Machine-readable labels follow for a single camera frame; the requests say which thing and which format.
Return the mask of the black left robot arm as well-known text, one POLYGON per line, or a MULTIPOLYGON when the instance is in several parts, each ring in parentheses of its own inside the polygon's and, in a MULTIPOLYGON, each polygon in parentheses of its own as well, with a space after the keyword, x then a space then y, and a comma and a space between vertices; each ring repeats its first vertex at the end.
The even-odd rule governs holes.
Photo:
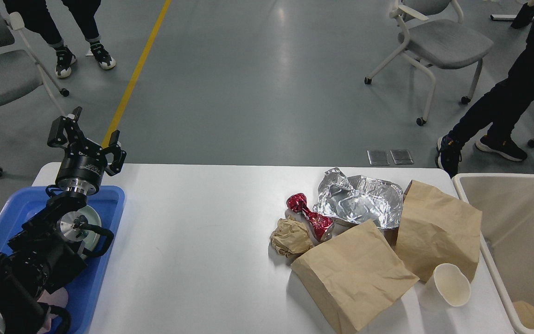
POLYGON ((91 319, 121 219, 124 192, 102 187, 127 153, 119 131, 87 138, 81 107, 51 124, 64 158, 53 184, 19 190, 0 213, 0 334, 76 333, 91 319))

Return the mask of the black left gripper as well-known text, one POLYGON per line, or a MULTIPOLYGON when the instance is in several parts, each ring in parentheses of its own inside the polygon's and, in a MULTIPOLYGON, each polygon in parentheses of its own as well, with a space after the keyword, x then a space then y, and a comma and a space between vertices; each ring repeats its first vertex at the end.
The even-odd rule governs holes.
POLYGON ((121 172, 127 153, 119 142, 120 131, 112 132, 101 156, 92 157, 92 142, 83 135, 78 125, 82 107, 74 108, 68 116, 60 116, 51 123, 47 146, 64 150, 64 158, 55 184, 66 192, 85 195, 98 193, 104 171, 109 176, 121 172))

